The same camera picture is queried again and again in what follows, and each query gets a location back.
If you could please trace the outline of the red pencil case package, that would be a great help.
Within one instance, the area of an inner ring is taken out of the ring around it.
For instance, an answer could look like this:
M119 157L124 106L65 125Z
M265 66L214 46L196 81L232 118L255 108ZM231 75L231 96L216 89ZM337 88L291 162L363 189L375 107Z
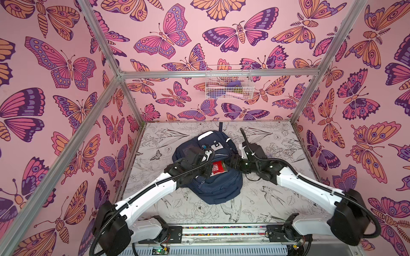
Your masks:
M228 169L223 161L214 162L212 166L211 176L221 175L227 172Z

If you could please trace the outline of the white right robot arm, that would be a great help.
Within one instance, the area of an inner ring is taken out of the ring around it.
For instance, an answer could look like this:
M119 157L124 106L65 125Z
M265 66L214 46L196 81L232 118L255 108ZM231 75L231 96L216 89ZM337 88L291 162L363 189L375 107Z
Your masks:
M268 158L262 147L251 144L245 131L240 129L244 142L240 155L230 159L230 166L247 175L256 174L260 179L288 188L317 203L331 214L323 220L289 220L291 229L300 235L334 235L339 241L357 246L362 239L374 239L381 235L382 227L377 217L367 207L361 194L350 189L343 191L310 179L295 170L287 161Z

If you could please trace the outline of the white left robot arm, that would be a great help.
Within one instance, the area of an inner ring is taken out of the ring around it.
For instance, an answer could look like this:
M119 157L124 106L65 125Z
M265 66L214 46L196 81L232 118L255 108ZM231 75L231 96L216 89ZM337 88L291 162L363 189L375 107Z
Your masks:
M106 202L97 212L92 232L94 239L89 248L90 256L118 256L130 244L143 240L156 239L160 230L149 236L147 231L136 227L138 218L157 201L176 191L193 178L210 174L215 158L215 151L208 147L190 149L187 155L169 164L151 184L139 192L116 203Z

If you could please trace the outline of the navy blue backpack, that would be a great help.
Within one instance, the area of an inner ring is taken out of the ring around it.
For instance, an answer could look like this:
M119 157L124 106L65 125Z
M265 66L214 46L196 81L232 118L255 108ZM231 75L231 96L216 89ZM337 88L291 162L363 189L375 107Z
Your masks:
M209 163L213 165L214 162L223 161L228 171L221 175L210 175L207 179L197 177L182 188L190 189L207 204L222 204L238 196L242 189L243 177L242 173L228 166L228 160L238 155L231 138L222 131L204 132L178 146L172 156L173 162L181 161L183 165L189 166L185 162L185 152L191 147L213 149L214 157Z

